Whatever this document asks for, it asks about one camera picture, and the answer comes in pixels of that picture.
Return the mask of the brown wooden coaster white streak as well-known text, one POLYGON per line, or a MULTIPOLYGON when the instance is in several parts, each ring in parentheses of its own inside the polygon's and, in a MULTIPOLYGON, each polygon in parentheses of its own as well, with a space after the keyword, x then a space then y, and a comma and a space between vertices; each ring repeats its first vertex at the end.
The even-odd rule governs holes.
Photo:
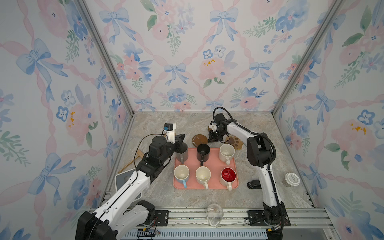
POLYGON ((193 136, 192 138, 192 144, 196 148, 201 144, 207 144, 207 143, 208 143, 208 138, 205 135, 198 134, 193 136))

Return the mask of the cork paw print coaster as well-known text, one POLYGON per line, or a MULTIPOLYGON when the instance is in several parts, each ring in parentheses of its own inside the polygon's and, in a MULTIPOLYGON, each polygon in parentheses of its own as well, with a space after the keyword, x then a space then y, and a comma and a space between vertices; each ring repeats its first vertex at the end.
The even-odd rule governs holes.
POLYGON ((232 135, 229 135, 227 137, 227 139, 225 140, 225 143, 234 147, 234 149, 236 151, 241 150, 243 148, 243 145, 244 145, 243 142, 239 138, 237 138, 236 136, 232 136, 232 135))

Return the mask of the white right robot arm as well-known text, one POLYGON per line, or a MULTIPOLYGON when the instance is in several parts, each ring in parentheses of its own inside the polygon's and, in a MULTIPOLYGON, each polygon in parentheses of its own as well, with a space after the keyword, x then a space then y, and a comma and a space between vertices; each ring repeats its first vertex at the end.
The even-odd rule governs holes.
POLYGON ((224 136, 233 135, 247 147, 247 159, 256 167, 259 186, 263 192, 264 212, 262 220, 272 230, 282 231, 287 212, 282 201, 273 174, 272 163, 277 157, 273 142, 265 133, 256 133, 239 124, 230 113, 227 119, 224 114, 213 113, 213 121, 209 124, 209 142, 223 142, 224 136))

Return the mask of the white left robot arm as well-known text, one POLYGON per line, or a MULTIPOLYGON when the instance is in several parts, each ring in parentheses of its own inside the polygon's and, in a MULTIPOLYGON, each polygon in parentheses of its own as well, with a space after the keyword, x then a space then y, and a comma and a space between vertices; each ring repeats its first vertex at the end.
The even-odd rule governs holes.
POLYGON ((182 148, 185 135, 156 135, 136 166, 135 173, 101 207, 84 212, 77 224, 77 240, 120 240, 138 225, 150 225, 154 221, 156 207, 145 201, 129 206, 146 190, 166 166, 165 161, 182 148))

